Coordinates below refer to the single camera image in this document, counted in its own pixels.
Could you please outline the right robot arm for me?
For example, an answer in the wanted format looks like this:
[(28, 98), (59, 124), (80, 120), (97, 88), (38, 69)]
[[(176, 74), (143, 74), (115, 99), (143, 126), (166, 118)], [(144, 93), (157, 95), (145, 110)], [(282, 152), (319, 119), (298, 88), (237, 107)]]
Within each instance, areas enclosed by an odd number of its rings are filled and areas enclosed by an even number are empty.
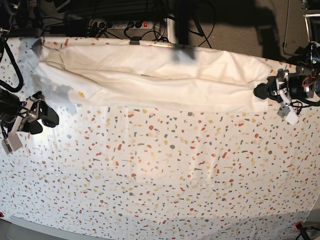
[(18, 78), (17, 87), (12, 87), (3, 80), (0, 81), (0, 129), (6, 141), (17, 132), (36, 135), (43, 131), (42, 126), (55, 128), (60, 123), (58, 114), (47, 105), (41, 91), (25, 101), (21, 101), (16, 95), (22, 90), (24, 79), (7, 43), (10, 30), (10, 25), (0, 28), (0, 55), (7, 53)]

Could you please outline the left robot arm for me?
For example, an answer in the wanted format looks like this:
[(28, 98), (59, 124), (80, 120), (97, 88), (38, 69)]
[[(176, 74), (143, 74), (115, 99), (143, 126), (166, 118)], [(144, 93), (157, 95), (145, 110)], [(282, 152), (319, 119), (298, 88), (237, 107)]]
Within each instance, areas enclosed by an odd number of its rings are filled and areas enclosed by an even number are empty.
[(311, 41), (298, 58), (301, 65), (296, 67), (295, 72), (279, 69), (277, 75), (268, 77), (266, 83), (259, 84), (253, 90), (254, 95), (262, 100), (283, 103), (288, 99), (291, 105), (296, 100), (318, 107), (320, 102), (311, 99), (320, 95), (320, 44)]

